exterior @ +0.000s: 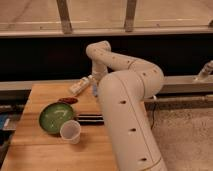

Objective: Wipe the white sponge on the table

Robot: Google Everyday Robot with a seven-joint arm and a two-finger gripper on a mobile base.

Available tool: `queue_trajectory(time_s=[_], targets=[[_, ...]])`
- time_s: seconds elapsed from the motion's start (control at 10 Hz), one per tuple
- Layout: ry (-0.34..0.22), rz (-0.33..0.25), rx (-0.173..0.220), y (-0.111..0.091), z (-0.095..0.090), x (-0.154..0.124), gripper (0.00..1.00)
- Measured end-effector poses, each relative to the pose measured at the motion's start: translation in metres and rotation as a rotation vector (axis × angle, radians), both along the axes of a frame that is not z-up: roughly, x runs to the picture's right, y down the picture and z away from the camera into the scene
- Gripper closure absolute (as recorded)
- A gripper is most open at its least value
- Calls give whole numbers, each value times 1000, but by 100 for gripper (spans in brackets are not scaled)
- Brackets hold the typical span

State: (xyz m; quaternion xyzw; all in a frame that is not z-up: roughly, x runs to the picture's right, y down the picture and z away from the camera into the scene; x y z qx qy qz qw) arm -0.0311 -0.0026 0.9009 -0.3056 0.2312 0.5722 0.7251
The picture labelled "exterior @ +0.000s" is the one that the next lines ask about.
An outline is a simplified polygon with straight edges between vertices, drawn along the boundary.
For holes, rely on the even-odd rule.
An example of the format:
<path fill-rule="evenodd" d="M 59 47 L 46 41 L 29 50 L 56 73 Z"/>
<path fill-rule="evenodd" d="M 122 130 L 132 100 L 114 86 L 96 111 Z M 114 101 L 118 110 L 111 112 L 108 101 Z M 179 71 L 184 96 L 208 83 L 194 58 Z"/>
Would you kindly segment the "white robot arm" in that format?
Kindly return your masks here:
<path fill-rule="evenodd" d="M 141 105 L 162 89 L 160 67 L 113 53 L 107 41 L 88 45 L 86 54 L 119 171 L 168 171 Z"/>

